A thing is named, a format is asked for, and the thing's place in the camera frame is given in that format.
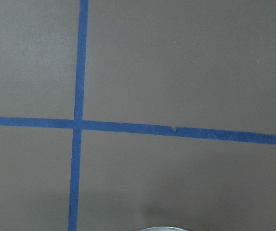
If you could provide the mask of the Wilson tennis ball can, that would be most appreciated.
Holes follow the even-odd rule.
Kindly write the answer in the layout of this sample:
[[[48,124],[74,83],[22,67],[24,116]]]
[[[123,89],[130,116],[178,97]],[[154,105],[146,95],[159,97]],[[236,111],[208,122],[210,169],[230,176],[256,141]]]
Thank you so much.
[[[167,226],[160,226],[160,227],[149,227],[145,229],[141,229],[139,231],[187,231],[177,227],[167,227]]]

